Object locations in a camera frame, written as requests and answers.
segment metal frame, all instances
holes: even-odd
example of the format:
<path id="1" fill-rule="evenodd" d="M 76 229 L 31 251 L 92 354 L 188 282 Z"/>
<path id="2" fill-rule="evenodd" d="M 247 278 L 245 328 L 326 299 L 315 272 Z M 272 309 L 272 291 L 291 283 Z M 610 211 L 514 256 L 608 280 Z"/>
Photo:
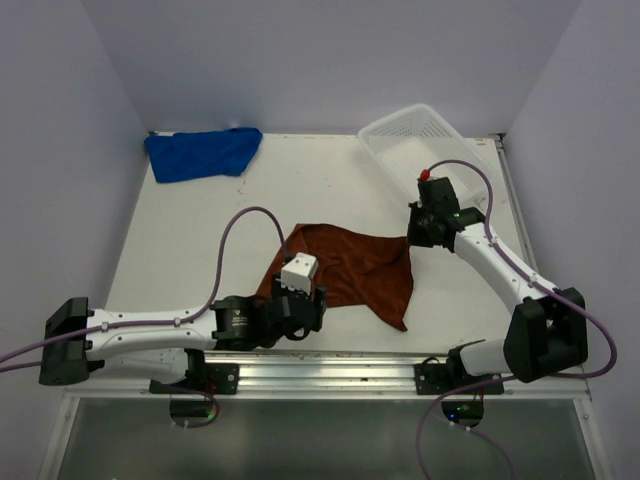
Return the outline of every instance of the metal frame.
<path id="1" fill-rule="evenodd" d="M 494 139 L 505 176 L 507 191 L 514 211 L 516 227 L 524 260 L 537 268 L 529 236 L 511 175 L 507 166 L 502 139 Z M 445 355 L 380 354 L 354 352 L 292 352 L 269 351 L 253 353 L 206 354 L 208 363 L 237 363 L 240 366 L 238 393 L 225 396 L 225 401 L 242 399 L 300 399 L 300 400 L 416 400 L 428 402 L 435 396 L 417 396 L 413 365 L 427 357 Z M 89 380 L 66 388 L 49 447 L 40 471 L 39 480 L 54 480 L 62 465 L 64 452 L 82 398 L 145 398 L 163 400 L 168 395 L 152 395 L 149 382 L 144 380 Z M 453 396 L 464 399 L 469 396 Z M 531 384 L 512 381 L 505 384 L 505 394 L 491 397 L 492 401 L 531 399 L 573 400 L 585 445 L 597 480 L 612 480 L 606 456 L 593 415 L 590 392 L 584 381 L 545 378 Z"/>

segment metal bracket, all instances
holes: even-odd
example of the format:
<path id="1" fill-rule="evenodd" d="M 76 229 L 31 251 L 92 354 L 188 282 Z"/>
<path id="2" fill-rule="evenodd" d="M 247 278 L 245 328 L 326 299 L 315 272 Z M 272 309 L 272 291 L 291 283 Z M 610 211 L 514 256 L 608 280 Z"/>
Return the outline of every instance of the metal bracket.
<path id="1" fill-rule="evenodd" d="M 213 382 L 216 395 L 235 395 L 238 392 L 240 366 L 237 363 L 207 363 L 205 372 Z"/>
<path id="2" fill-rule="evenodd" d="M 416 383 L 416 393 L 418 395 L 441 395 L 449 392 L 454 388 L 465 387 L 484 380 L 491 380 L 493 375 L 482 375 L 473 377 L 471 375 L 454 376 L 448 364 L 429 363 L 427 359 L 422 363 L 414 364 L 414 380 Z M 491 385 L 484 389 L 485 395 L 502 395 L 504 386 Z"/>

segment white table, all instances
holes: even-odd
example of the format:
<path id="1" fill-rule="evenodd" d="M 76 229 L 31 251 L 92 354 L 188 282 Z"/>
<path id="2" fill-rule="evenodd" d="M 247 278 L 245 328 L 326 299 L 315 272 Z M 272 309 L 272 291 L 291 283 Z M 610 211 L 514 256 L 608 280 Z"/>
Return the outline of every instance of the white table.
<path id="1" fill-rule="evenodd" d="M 494 169 L 493 224 L 520 254 L 518 232 L 495 144 L 470 139 Z M 265 135 L 239 178 L 217 176 L 161 185 L 149 167 L 107 308 L 173 310 L 201 304 L 213 285 L 218 242 L 241 208 L 261 205 L 285 236 L 296 223 L 330 223 L 378 236 L 406 234 L 409 209 L 390 191 L 353 136 Z M 219 298 L 255 293 L 278 248 L 270 220 L 251 213 L 227 244 Z M 411 249 L 414 292 L 402 333 L 366 306 L 329 309 L 320 333 L 279 349 L 447 352 L 506 333 L 510 313 L 482 278 L 442 248 Z"/>

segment gray floor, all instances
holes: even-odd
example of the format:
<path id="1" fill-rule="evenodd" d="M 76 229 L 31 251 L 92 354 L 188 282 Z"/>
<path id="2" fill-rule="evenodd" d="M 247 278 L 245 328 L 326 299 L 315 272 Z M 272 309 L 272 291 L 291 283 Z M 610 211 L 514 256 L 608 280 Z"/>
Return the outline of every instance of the gray floor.
<path id="1" fill-rule="evenodd" d="M 60 479 L 420 479 L 414 439 L 425 401 L 221 398 L 213 425 L 169 425 L 166 400 L 83 400 Z M 423 435 L 437 479 L 507 479 L 483 440 L 440 411 Z M 521 480 L 593 479 L 570 401 L 492 401 L 478 427 L 501 441 Z"/>

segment cable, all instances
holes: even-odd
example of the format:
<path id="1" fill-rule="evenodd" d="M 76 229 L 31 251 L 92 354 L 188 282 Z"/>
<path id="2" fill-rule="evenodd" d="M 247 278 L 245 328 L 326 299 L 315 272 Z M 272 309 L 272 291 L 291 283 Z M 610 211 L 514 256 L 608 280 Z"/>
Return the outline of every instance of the cable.
<path id="1" fill-rule="evenodd" d="M 224 247 L 225 244 L 227 242 L 227 237 L 229 236 L 229 232 L 231 231 L 231 227 L 233 227 L 233 225 L 236 223 L 236 221 L 238 221 L 238 219 L 240 217 L 242 217 L 243 215 L 249 213 L 249 212 L 262 212 L 265 215 L 267 215 L 274 223 L 276 230 L 278 231 L 278 237 L 280 238 L 280 244 L 282 247 L 282 253 L 284 254 L 284 258 L 285 259 L 289 259 L 290 255 L 289 252 L 287 251 L 287 246 L 285 243 L 285 239 L 284 239 L 284 235 L 282 233 L 282 228 L 280 227 L 280 224 L 278 223 L 278 220 L 276 219 L 276 217 L 273 215 L 273 213 L 271 213 L 269 210 L 267 210 L 266 208 L 263 207 L 247 207 L 247 208 L 243 208 L 242 210 L 240 210 L 238 213 L 236 213 L 231 220 L 229 220 L 229 223 L 227 224 L 227 226 L 225 227 L 224 231 L 222 232 L 222 237 L 220 238 L 220 247 L 218 249 L 218 263 L 216 265 L 216 279 L 215 279 L 215 283 L 213 286 L 213 291 L 211 292 L 211 295 L 209 295 L 209 298 L 207 299 L 207 301 L 204 303 L 204 305 L 195 313 L 184 317 L 180 320 L 180 323 L 186 323 L 186 322 L 194 322 L 195 320 L 197 320 L 198 318 L 200 318 L 205 312 L 207 312 L 209 310 L 209 307 L 211 306 L 211 304 L 213 303 L 214 299 L 216 298 L 216 295 L 218 294 L 218 288 L 220 287 L 220 279 L 222 276 L 222 259 L 224 257 Z M 134 321 L 134 322 L 113 322 L 109 324 L 109 328 L 119 328 L 119 327 L 144 327 L 144 326 L 165 326 L 165 325 L 174 325 L 174 321 L 173 320 L 138 320 L 138 321 Z M 0 364 L 6 362 L 7 360 L 11 360 L 12 358 L 15 358 L 17 356 L 20 356 L 24 353 L 30 352 L 32 350 L 35 350 L 37 348 L 41 348 L 41 347 L 46 347 L 47 345 L 51 345 L 52 343 L 56 343 L 56 342 L 60 342 L 63 340 L 69 340 L 72 338 L 76 338 L 76 337 L 80 337 L 83 335 L 89 335 L 91 333 L 95 333 L 95 332 L 99 332 L 102 330 L 101 326 L 95 326 L 95 327 L 91 327 L 91 328 L 83 328 L 82 330 L 76 330 L 75 332 L 69 332 L 69 333 L 64 333 L 62 335 L 58 335 L 55 337 L 51 337 L 51 338 L 47 338 L 46 340 L 42 340 L 40 342 L 36 342 L 36 343 L 32 343 L 31 345 L 27 345 L 25 347 L 19 348 L 17 350 L 14 350 L 13 352 L 7 353 L 6 355 L 3 355 L 0 357 Z"/>
<path id="2" fill-rule="evenodd" d="M 488 197 L 489 197 L 489 202 L 487 205 L 487 214 L 485 215 L 485 221 L 484 221 L 484 231 L 485 231 L 485 235 L 487 236 L 487 240 L 489 240 L 489 242 L 491 242 L 493 244 L 493 247 L 495 248 L 496 252 L 498 252 L 498 255 L 500 255 L 500 257 L 507 263 L 507 265 L 509 265 L 513 271 L 515 271 L 520 277 L 522 277 L 524 280 L 526 280 L 527 282 L 531 283 L 534 287 L 536 287 L 538 290 L 540 290 L 541 292 L 545 293 L 546 295 L 550 296 L 551 298 L 553 298 L 554 300 L 556 300 L 557 302 L 562 303 L 563 305 L 566 305 L 567 307 L 571 308 L 572 310 L 574 310 L 575 312 L 577 312 L 578 314 L 584 316 L 585 318 L 587 318 L 598 330 L 600 330 L 600 332 L 602 333 L 602 335 L 604 336 L 604 338 L 606 339 L 608 345 L 609 345 L 609 349 L 611 351 L 611 356 L 609 358 L 609 361 L 607 362 L 607 364 L 600 368 L 599 370 L 596 370 L 595 372 L 589 372 L 589 373 L 577 373 L 577 374 L 572 374 L 572 373 L 558 373 L 555 374 L 554 376 L 556 377 L 562 377 L 562 378 L 579 378 L 579 379 L 587 379 L 587 378 L 595 378 L 595 377 L 599 377 L 604 375 L 605 373 L 609 372 L 616 364 L 617 360 L 618 360 L 618 348 L 616 346 L 616 343 L 613 339 L 613 337 L 611 336 L 611 334 L 609 333 L 609 330 L 607 330 L 607 328 L 592 314 L 590 314 L 589 312 L 587 312 L 584 308 L 580 307 L 579 305 L 576 305 L 575 303 L 571 302 L 570 300 L 567 300 L 564 297 L 561 297 L 560 295 L 558 295 L 557 293 L 555 293 L 554 291 L 544 287 L 543 285 L 540 285 L 540 283 L 538 283 L 537 281 L 531 282 L 531 278 L 529 275 L 526 274 L 526 272 L 524 272 L 524 270 L 522 270 L 512 259 L 511 257 L 509 257 L 509 255 L 507 255 L 507 253 L 502 249 L 502 247 L 500 247 L 499 243 L 497 241 L 494 240 L 493 234 L 491 233 L 491 212 L 493 211 L 493 187 L 491 185 L 491 182 L 489 181 L 489 178 L 487 177 L 487 175 L 480 170 L 478 167 L 476 167 L 475 165 L 473 165 L 472 163 L 469 162 L 465 162 L 464 160 L 441 160 L 439 162 L 434 163 L 433 165 L 431 165 L 431 167 L 429 167 L 429 172 L 431 172 L 432 170 L 434 170 L 435 168 L 441 166 L 441 165 L 446 165 L 446 164 L 457 164 L 457 165 L 463 165 L 465 167 L 471 168 L 473 171 L 475 171 L 478 175 L 480 175 L 480 177 L 482 178 L 482 180 L 484 181 L 486 187 L 487 187 L 487 193 L 488 193 Z M 509 377 L 504 377 L 504 378 L 498 378 L 498 379 L 493 379 L 493 380 L 486 380 L 483 382 L 477 382 L 465 387 L 460 387 L 460 388 L 456 388 L 453 389 L 449 392 L 443 393 L 442 395 L 440 395 L 439 397 L 437 397 L 433 402 L 431 402 L 429 404 L 429 406 L 427 407 L 427 409 L 425 410 L 424 414 L 422 415 L 422 417 L 420 418 L 420 421 L 418 422 L 418 428 L 416 430 L 416 454 L 418 456 L 418 463 L 420 464 L 420 468 L 422 469 L 422 473 L 424 474 L 425 478 L 427 478 L 428 480 L 433 479 L 433 477 L 431 476 L 431 474 L 429 473 L 426 463 L 424 461 L 424 459 L 422 458 L 422 450 L 420 448 L 420 441 L 422 438 L 422 429 L 424 427 L 424 423 L 427 420 L 427 417 L 429 416 L 429 414 L 433 411 L 433 409 L 445 398 L 451 396 L 451 395 L 456 395 L 458 393 L 463 393 L 463 392 L 467 392 L 469 390 L 476 390 L 479 388 L 483 388 L 484 387 L 488 387 L 490 385 L 497 385 L 500 383 L 504 383 L 504 382 L 508 382 L 510 380 L 515 380 L 516 377 L 515 375 L 509 376 Z M 489 443 L 491 443 L 494 447 L 496 447 L 500 453 L 502 453 L 503 457 L 506 459 L 507 463 L 509 464 L 509 471 L 510 471 L 510 475 L 511 475 L 511 480 L 515 480 L 516 478 L 516 473 L 515 473 L 515 467 L 513 464 L 513 460 L 511 459 L 511 457 L 509 456 L 509 454 L 507 453 L 507 451 L 505 450 L 505 448 L 500 445 L 500 443 L 498 443 L 496 440 L 494 440 L 493 438 L 491 438 L 489 435 L 476 431 L 476 430 L 467 430 L 470 431 L 471 433 L 473 433 L 474 435 L 477 435 L 483 439 L 485 439 L 486 441 L 488 441 Z"/>
<path id="3" fill-rule="evenodd" d="M 218 415 L 220 414 L 220 404 L 218 403 L 218 400 L 216 400 L 216 397 L 212 393 L 200 392 L 198 390 L 190 390 L 188 388 L 182 388 L 182 387 L 174 387 L 173 385 L 162 384 L 162 386 L 168 388 L 169 390 L 174 390 L 174 391 L 176 391 L 178 393 L 186 393 L 186 394 L 189 394 L 189 395 L 202 395 L 204 398 L 206 398 L 206 399 L 211 401 L 211 407 L 212 407 L 212 409 L 214 411 L 209 412 L 209 416 L 207 417 L 207 419 L 204 422 L 191 424 L 191 423 L 189 423 L 188 420 L 185 420 L 184 423 L 182 423 L 182 422 L 176 422 L 175 420 L 172 419 L 173 423 L 175 423 L 179 427 L 182 427 L 182 428 L 202 428 L 202 427 L 206 427 L 208 425 L 211 425 L 218 418 Z"/>
<path id="4" fill-rule="evenodd" d="M 511 267 L 511 269 L 513 269 L 513 271 L 515 271 L 520 277 L 522 277 L 527 282 L 530 282 L 538 290 L 550 296 L 555 301 L 560 302 L 563 305 L 566 305 L 573 311 L 577 312 L 578 314 L 588 319 L 598 330 L 600 330 L 600 333 L 602 333 L 605 340 L 609 344 L 609 350 L 611 351 L 611 356 L 609 357 L 609 361 L 607 362 L 607 364 L 604 367 L 600 368 L 599 370 L 596 370 L 595 372 L 589 372 L 589 373 L 557 373 L 554 376 L 562 377 L 562 378 L 587 379 L 587 378 L 600 377 L 605 373 L 611 371 L 611 369 L 615 366 L 616 362 L 618 361 L 618 348 L 616 346 L 615 341 L 613 340 L 613 337 L 609 333 L 609 330 L 607 330 L 607 328 L 602 324 L 602 322 L 600 322 L 600 320 L 598 320 L 593 314 L 587 312 L 584 308 L 580 307 L 579 305 L 576 305 L 575 303 L 571 302 L 570 300 L 567 300 L 564 297 L 561 297 L 553 290 L 550 290 L 544 287 L 543 285 L 540 285 L 540 283 L 536 281 L 531 282 L 531 277 L 527 275 L 524 272 L 524 270 L 522 270 L 511 259 L 511 257 L 509 257 L 509 255 L 507 255 L 507 253 L 502 249 L 499 243 L 493 241 L 493 234 L 491 233 L 491 225 L 490 225 L 491 212 L 493 211 L 493 187 L 491 186 L 491 182 L 489 181 L 489 178 L 487 177 L 487 175 L 472 163 L 465 162 L 464 160 L 442 160 L 440 162 L 436 162 L 433 165 L 431 165 L 431 167 L 429 167 L 429 172 L 431 172 L 433 169 L 441 165 L 446 165 L 449 163 L 469 167 L 470 169 L 475 171 L 478 175 L 480 175 L 485 185 L 487 186 L 487 192 L 489 194 L 489 203 L 487 205 L 487 214 L 484 220 L 484 232 L 485 232 L 485 235 L 487 236 L 487 240 L 493 243 L 493 247 L 495 248 L 496 252 L 498 252 L 498 255 L 500 255 L 500 257 L 507 263 L 507 265 L 509 265 L 509 267 Z"/>
<path id="5" fill-rule="evenodd" d="M 40 362 L 17 363 L 8 367 L 0 368 L 0 373 L 12 372 L 13 370 L 21 370 L 23 368 L 39 367 Z"/>

